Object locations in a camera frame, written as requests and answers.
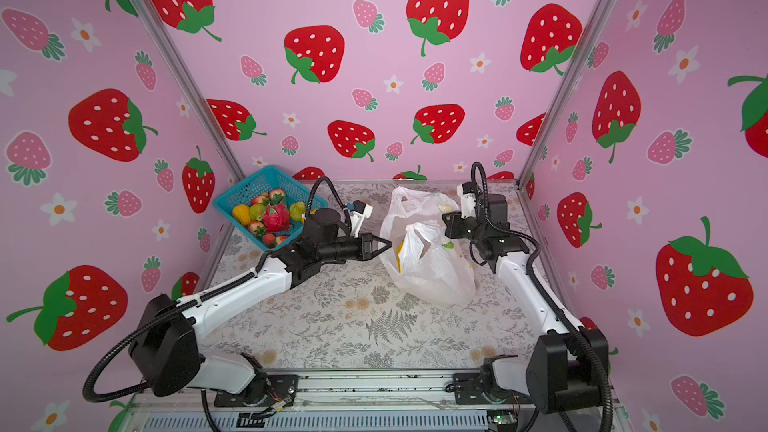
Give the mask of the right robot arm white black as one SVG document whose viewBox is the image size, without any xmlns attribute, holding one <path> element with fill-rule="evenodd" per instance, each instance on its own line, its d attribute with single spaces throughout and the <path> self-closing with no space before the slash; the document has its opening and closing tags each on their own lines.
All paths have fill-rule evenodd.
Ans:
<svg viewBox="0 0 768 432">
<path fill-rule="evenodd" d="M 472 261 L 489 267 L 509 289 L 538 337 L 529 360 L 512 355 L 487 359 L 475 378 L 454 381 L 452 391 L 481 395 L 490 403 L 527 396 L 533 412 L 525 430 L 549 414 L 559 415 L 572 430 L 569 412 L 591 408 L 601 411 L 600 430 L 611 430 L 615 408 L 606 337 L 586 328 L 541 278 L 535 269 L 541 245 L 511 229 L 506 198 L 490 191 L 481 163 L 472 164 L 469 181 L 457 193 L 460 211 L 442 217 L 446 237 L 468 241 Z"/>
</svg>

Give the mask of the white lemon print plastic bag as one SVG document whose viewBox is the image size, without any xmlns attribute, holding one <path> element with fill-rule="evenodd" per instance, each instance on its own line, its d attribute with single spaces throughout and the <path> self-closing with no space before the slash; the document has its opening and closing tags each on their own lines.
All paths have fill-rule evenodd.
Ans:
<svg viewBox="0 0 768 432">
<path fill-rule="evenodd" d="M 459 205 L 443 193 L 394 189 L 379 233 L 392 247 L 380 259 L 400 290 L 440 306 L 475 297 L 473 267 L 458 241 L 445 236 L 442 215 L 458 210 Z M 396 254 L 404 239 L 413 241 L 413 256 L 409 270 L 399 275 Z"/>
</svg>

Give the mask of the pink fake dragon fruit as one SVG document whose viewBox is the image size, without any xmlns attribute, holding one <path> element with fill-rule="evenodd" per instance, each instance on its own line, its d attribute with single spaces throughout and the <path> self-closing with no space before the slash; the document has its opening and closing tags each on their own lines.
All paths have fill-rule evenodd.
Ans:
<svg viewBox="0 0 768 432">
<path fill-rule="evenodd" d="M 291 228 L 289 210 L 284 203 L 269 205 L 262 218 L 268 233 L 288 231 Z"/>
</svg>

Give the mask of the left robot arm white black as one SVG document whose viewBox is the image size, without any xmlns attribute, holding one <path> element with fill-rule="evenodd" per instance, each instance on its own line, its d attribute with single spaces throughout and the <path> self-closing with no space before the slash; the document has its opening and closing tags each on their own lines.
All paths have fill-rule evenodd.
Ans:
<svg viewBox="0 0 768 432">
<path fill-rule="evenodd" d="M 295 289 L 326 265 L 367 262 L 392 247 L 390 240 L 361 230 L 370 207 L 359 200 L 305 214 L 301 233 L 264 252 L 256 266 L 212 287 L 179 299 L 161 294 L 146 306 L 136 330 L 113 346 L 88 374 L 82 388 L 90 403 L 111 402 L 146 389 L 166 397 L 183 389 L 228 393 L 255 404 L 268 393 L 268 376 L 247 355 L 205 355 L 200 341 L 231 318 Z M 128 351 L 142 380 L 99 393 L 96 383 L 107 366 Z"/>
</svg>

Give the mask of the yellow fake banana bunch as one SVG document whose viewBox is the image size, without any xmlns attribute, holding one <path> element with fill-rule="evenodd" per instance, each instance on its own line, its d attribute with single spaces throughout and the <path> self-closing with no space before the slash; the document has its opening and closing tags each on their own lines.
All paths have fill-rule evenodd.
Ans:
<svg viewBox="0 0 768 432">
<path fill-rule="evenodd" d="M 410 268 L 410 264 L 413 256 L 413 241 L 410 239 L 404 239 L 400 244 L 396 254 L 396 265 L 398 267 L 398 274 L 404 275 Z"/>
</svg>

